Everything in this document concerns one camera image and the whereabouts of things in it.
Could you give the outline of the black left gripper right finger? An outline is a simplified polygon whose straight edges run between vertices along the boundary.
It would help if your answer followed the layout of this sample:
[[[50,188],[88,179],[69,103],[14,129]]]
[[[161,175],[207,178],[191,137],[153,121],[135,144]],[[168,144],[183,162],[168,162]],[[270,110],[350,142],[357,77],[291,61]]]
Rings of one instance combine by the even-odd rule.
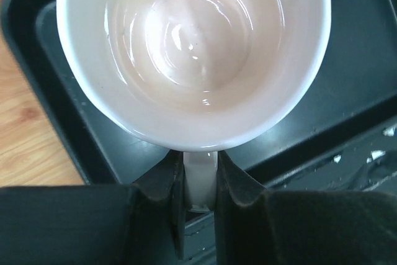
[[[218,264],[395,264],[396,197],[271,191],[218,157]]]

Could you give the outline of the pink mug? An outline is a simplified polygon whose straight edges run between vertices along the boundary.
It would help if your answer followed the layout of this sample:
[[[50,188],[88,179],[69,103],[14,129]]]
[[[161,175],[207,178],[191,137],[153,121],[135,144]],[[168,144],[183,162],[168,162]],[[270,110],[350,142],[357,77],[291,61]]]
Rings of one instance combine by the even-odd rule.
[[[220,151],[279,123],[312,85],[331,0],[56,0],[56,21],[86,97],[182,152],[186,206],[206,212]]]

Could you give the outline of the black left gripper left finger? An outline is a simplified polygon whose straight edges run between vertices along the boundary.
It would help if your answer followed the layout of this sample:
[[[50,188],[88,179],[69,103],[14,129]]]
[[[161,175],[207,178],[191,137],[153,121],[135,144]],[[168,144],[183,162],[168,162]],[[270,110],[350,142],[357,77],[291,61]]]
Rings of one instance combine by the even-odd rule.
[[[129,185],[1,189],[2,264],[177,264],[184,247],[182,154]]]

